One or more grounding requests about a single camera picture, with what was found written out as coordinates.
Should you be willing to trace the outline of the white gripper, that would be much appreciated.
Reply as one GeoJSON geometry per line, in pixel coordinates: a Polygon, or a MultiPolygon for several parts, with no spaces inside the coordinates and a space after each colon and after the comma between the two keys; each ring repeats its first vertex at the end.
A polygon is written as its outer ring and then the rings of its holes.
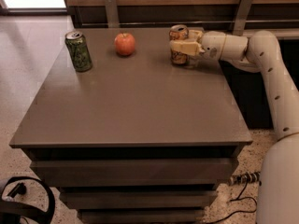
{"type": "Polygon", "coordinates": [[[218,60],[224,47],[226,34],[201,30],[190,30],[189,39],[171,40],[170,49],[190,56],[201,54],[204,59],[218,60]]]}

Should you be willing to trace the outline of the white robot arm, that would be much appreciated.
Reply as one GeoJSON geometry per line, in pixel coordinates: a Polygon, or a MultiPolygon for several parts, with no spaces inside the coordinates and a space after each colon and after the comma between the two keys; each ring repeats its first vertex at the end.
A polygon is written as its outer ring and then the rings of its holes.
{"type": "Polygon", "coordinates": [[[266,152],[258,192],[257,224],[299,224],[299,91],[281,55],[277,37],[258,31],[252,37],[191,30],[170,49],[202,60],[226,61],[259,72],[277,142],[266,152]]]}

